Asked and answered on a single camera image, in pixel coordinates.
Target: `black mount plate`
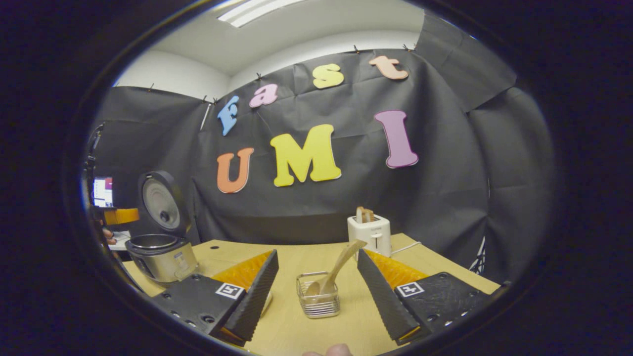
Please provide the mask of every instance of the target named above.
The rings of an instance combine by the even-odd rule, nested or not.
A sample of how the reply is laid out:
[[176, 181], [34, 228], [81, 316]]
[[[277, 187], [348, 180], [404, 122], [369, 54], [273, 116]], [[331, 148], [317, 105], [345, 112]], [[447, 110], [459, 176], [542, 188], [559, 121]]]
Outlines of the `black mount plate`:
[[245, 295], [242, 287], [193, 274], [152, 299], [176, 320], [214, 336]]
[[459, 323], [490, 298], [447, 272], [397, 286], [394, 292], [411, 315], [433, 333]]

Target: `black fabric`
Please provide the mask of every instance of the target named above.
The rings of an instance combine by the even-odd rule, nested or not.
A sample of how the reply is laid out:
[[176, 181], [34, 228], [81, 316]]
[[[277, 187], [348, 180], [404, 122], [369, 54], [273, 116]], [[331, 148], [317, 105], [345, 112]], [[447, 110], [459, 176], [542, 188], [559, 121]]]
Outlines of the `black fabric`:
[[[368, 64], [380, 55], [398, 59], [398, 68], [409, 77], [384, 77]], [[340, 66], [345, 80], [317, 89], [312, 70], [329, 63]], [[216, 105], [161, 91], [112, 88], [96, 122], [106, 122], [96, 173], [114, 177], [118, 207], [139, 204], [141, 173], [171, 173], [189, 197], [194, 243], [347, 241], [346, 218], [362, 205], [389, 219], [393, 233], [404, 232], [466, 268], [485, 236], [483, 275], [503, 282], [518, 275], [542, 239], [554, 168], [551, 140], [536, 104], [511, 87], [513, 73], [464, 87], [445, 76], [446, 70], [429, 63], [419, 48], [374, 50], [283, 68], [228, 93]], [[277, 100], [250, 108], [255, 90], [267, 84], [279, 85]], [[222, 136], [218, 112], [235, 95], [240, 97], [237, 123]], [[404, 124], [417, 164], [396, 169], [385, 164], [389, 148], [382, 124], [374, 119], [385, 110], [407, 114]], [[291, 186], [276, 187], [270, 140], [290, 134], [303, 146], [308, 131], [320, 124], [334, 126], [332, 151], [342, 176], [313, 182], [308, 175], [304, 183], [295, 179]], [[221, 192], [216, 159], [248, 147], [254, 153], [247, 184], [238, 193]], [[230, 178], [238, 173], [235, 157]], [[156, 226], [147, 216], [135, 226], [143, 233], [155, 232], [151, 229]]]
[[[192, 137], [205, 113], [200, 100], [164, 91], [134, 87], [112, 88], [104, 99], [94, 126], [104, 124], [94, 150], [95, 176], [113, 178], [113, 202], [117, 208], [139, 208], [140, 221], [110, 226], [132, 235], [162, 232], [142, 206], [138, 182], [153, 170], [169, 172], [187, 199], [191, 199]], [[196, 227], [187, 234], [199, 243]]]
[[417, 53], [446, 81], [464, 111], [515, 85], [516, 73], [476, 38], [442, 18], [427, 14]]

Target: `wooden table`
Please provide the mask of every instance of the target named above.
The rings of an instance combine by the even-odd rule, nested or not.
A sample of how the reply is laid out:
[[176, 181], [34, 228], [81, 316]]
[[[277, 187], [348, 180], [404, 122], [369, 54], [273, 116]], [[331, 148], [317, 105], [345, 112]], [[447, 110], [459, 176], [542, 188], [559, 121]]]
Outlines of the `wooden table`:
[[[393, 251], [412, 243], [414, 240], [404, 234], [391, 238]], [[324, 354], [336, 343], [347, 343], [354, 356], [378, 355], [393, 350], [398, 346], [389, 338], [353, 259], [341, 269], [336, 279], [341, 300], [339, 315], [309, 319], [301, 310], [296, 293], [297, 276], [331, 269], [346, 245], [255, 245], [213, 240], [194, 246], [193, 250], [200, 263], [197, 272], [209, 277], [260, 253], [277, 250], [279, 272], [271, 289], [272, 301], [257, 325], [253, 340], [244, 347], [250, 352], [265, 356], [300, 356], [305, 351]], [[422, 245], [401, 251], [392, 258], [428, 275], [448, 272], [487, 294], [499, 288], [498, 284]], [[123, 264], [149, 296], [165, 290], [145, 277], [133, 262]]]

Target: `wooden spatula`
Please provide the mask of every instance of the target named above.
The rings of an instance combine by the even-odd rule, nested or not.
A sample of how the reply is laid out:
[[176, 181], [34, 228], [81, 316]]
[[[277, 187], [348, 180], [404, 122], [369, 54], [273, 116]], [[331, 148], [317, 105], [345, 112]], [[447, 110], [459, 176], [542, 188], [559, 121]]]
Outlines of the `wooden spatula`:
[[345, 250], [341, 252], [339, 259], [336, 261], [336, 264], [334, 264], [332, 272], [328, 273], [327, 276], [312, 282], [312, 284], [308, 286], [305, 295], [311, 296], [334, 293], [334, 279], [341, 270], [341, 267], [343, 267], [345, 262], [347, 262], [349, 258], [356, 253], [356, 251], [363, 248], [363, 246], [365, 245], [367, 245], [367, 243], [362, 240], [356, 240], [353, 243], [349, 244], [349, 246], [347, 246]]

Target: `human hand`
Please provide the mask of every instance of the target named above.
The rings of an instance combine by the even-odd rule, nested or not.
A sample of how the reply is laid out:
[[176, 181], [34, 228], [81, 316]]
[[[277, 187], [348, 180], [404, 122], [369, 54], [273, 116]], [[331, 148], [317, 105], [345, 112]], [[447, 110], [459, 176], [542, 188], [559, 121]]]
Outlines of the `human hand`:
[[[314, 351], [304, 352], [301, 356], [323, 356], [320, 353]], [[325, 356], [353, 356], [349, 351], [349, 347], [346, 344], [340, 343], [334, 346], [330, 346], [325, 352]]]
[[116, 240], [114, 239], [115, 235], [112, 233], [112, 231], [104, 227], [103, 236], [106, 237], [106, 241], [108, 242], [108, 245], [116, 245]]

